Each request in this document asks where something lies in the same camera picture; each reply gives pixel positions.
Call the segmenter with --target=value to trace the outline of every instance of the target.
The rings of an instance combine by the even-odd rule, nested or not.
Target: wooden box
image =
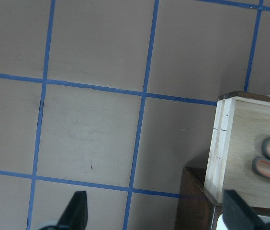
[[[270,97],[232,92],[218,98],[204,187],[222,203],[235,189],[253,207],[270,208],[270,179],[252,170],[270,137]]]

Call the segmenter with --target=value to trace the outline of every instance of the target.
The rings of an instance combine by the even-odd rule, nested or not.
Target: black object
[[[85,191],[78,191],[74,193],[57,225],[40,230],[85,230],[87,221],[87,195]]]
[[[224,191],[222,210],[229,230],[270,230],[235,190]]]

